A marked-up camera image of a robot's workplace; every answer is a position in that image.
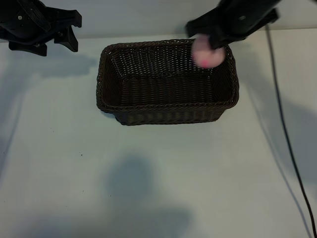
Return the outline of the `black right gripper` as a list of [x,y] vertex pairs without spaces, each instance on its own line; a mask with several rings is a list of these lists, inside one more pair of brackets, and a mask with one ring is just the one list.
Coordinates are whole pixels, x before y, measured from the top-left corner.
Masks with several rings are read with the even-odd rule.
[[186,23],[188,38],[207,35],[211,49],[217,50],[274,23],[279,0],[222,0],[214,9]]

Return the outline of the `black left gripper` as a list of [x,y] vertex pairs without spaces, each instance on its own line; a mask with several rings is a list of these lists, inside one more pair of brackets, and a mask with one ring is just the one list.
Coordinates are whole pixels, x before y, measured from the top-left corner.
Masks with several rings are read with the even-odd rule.
[[47,56],[47,46],[41,44],[54,38],[55,44],[78,52],[78,41],[72,26],[82,27],[77,10],[47,7],[39,0],[2,0],[0,2],[0,38],[9,42],[12,51],[24,51]]

